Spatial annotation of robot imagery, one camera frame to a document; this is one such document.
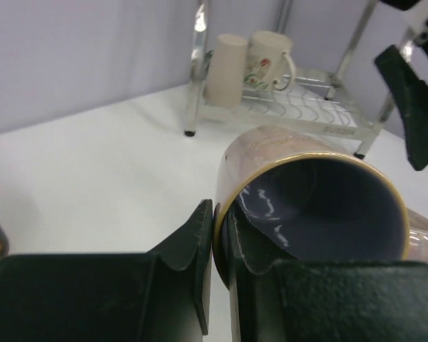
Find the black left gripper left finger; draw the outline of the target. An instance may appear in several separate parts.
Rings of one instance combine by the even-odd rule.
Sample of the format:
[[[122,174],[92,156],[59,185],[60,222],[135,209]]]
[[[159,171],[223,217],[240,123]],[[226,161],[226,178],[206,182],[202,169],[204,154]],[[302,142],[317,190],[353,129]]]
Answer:
[[[0,341],[201,341],[208,334],[213,203],[145,253],[0,261]]]

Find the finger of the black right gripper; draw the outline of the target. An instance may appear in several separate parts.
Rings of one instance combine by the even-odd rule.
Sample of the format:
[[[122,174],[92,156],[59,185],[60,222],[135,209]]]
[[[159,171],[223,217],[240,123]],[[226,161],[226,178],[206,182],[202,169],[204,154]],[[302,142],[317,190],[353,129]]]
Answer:
[[[407,159],[421,171],[428,166],[428,85],[396,46],[386,48],[374,61],[402,119]]]

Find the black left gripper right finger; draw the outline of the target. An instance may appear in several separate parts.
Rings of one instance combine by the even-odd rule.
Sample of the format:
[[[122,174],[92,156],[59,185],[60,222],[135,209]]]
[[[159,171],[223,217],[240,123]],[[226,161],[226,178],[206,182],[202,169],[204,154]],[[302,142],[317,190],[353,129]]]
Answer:
[[[428,264],[290,258],[228,212],[234,341],[428,341]]]

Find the pink purple mug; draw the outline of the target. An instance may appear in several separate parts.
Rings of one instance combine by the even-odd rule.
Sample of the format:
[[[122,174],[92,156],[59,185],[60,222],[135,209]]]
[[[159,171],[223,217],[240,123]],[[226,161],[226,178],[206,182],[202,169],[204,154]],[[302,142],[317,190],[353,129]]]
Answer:
[[[299,260],[428,263],[428,219],[376,167],[309,135],[262,125],[223,153],[213,255],[229,281],[226,219],[247,223]]]

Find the green interior floral mug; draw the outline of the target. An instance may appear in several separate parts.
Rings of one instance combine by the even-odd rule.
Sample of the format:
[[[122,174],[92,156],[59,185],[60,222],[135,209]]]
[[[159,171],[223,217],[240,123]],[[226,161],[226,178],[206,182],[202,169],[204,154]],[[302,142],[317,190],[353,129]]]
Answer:
[[[290,56],[292,40],[272,31],[252,34],[243,85],[262,91],[283,91],[295,82],[296,65]]]

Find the beige tumbler cup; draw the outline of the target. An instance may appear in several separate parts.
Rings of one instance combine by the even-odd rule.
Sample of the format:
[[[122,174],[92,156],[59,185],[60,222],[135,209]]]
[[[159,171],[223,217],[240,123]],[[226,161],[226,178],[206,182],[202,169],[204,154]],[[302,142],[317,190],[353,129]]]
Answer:
[[[222,108],[240,104],[247,52],[246,38],[231,33],[217,37],[204,90],[209,104]]]

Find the light teal mug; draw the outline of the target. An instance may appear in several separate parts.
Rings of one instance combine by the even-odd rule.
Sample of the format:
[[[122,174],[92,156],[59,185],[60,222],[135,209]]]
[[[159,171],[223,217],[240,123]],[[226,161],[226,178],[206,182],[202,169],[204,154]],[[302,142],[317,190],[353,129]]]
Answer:
[[[214,52],[214,50],[210,50],[210,51],[206,52],[205,55],[204,55],[204,69],[205,69],[205,72],[208,72],[208,69],[210,67],[210,62],[211,62],[211,59],[213,57],[213,52]]]

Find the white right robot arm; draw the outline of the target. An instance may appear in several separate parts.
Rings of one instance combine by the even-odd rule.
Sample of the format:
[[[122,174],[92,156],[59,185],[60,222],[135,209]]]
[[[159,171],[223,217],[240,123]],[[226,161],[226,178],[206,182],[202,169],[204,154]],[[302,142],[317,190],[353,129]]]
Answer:
[[[428,1],[385,1],[403,13],[409,42],[428,57]],[[378,55],[374,64],[385,81],[404,126],[407,159],[416,171],[428,166],[428,84],[420,79],[396,46]]]

